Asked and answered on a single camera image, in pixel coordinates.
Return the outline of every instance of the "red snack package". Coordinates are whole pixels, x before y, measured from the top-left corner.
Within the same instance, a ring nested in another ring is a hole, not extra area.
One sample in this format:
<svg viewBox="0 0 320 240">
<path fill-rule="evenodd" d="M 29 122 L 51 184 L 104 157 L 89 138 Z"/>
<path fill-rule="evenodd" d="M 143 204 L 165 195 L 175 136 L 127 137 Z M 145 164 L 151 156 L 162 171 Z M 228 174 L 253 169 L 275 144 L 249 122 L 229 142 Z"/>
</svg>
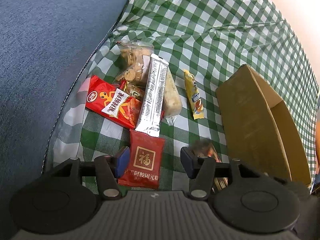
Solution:
<svg viewBox="0 0 320 240">
<path fill-rule="evenodd" d="M 92 76 L 85 106 L 123 127 L 134 129 L 141 102 L 97 76 Z"/>
<path fill-rule="evenodd" d="M 130 130 L 130 161 L 118 179 L 123 186 L 158 189 L 164 139 Z"/>
</svg>

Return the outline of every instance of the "clear plastic bag of cookies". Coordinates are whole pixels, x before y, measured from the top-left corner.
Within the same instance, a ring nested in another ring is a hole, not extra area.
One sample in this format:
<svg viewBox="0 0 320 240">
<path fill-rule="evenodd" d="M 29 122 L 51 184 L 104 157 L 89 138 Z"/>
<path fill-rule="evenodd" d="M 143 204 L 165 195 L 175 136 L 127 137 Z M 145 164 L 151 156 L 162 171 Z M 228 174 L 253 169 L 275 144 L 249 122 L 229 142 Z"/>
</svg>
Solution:
<svg viewBox="0 0 320 240">
<path fill-rule="evenodd" d="M 118 41 L 117 45 L 125 70 L 116 77 L 116 81 L 127 80 L 133 84 L 145 85 L 149 72 L 149 61 L 146 63 L 145 59 L 154 52 L 153 45 L 144 41 L 128 40 Z"/>
</svg>

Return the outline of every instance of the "open box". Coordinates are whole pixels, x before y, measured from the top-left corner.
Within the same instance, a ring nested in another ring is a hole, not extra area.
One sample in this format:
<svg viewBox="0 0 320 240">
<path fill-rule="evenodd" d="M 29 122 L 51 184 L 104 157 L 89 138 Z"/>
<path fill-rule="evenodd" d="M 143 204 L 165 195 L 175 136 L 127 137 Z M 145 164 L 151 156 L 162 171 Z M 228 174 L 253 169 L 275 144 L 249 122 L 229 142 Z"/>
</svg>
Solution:
<svg viewBox="0 0 320 240">
<path fill-rule="evenodd" d="M 228 155 L 258 171 L 305 185 L 308 160 L 283 99 L 248 65 L 216 90 Z"/>
</svg>

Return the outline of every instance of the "white label with chinese text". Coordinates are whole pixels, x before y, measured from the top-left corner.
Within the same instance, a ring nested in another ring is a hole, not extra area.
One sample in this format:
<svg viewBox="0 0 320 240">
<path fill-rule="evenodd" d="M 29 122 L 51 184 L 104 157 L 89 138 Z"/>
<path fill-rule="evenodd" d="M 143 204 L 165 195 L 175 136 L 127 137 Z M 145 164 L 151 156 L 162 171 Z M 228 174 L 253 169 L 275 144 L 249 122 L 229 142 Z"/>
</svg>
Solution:
<svg viewBox="0 0 320 240">
<path fill-rule="evenodd" d="M 127 100 L 128 97 L 128 94 L 124 93 L 123 91 L 117 88 L 116 93 L 113 96 L 113 99 L 105 108 L 101 110 L 101 112 L 118 118 L 119 107 L 121 106 L 121 104 L 124 103 L 124 101 Z"/>
</svg>

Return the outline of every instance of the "yellow snack stick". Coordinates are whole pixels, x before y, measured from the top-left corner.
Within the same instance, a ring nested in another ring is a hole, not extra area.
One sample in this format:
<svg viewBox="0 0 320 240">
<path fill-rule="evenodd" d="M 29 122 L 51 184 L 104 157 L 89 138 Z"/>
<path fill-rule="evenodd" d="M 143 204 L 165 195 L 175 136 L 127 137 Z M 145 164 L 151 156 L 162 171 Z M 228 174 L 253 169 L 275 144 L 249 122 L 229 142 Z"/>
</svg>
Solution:
<svg viewBox="0 0 320 240">
<path fill-rule="evenodd" d="M 186 86 L 187 96 L 193 113 L 193 119 L 204 118 L 203 104 L 201 102 L 195 76 L 184 69 L 184 84 Z"/>
</svg>

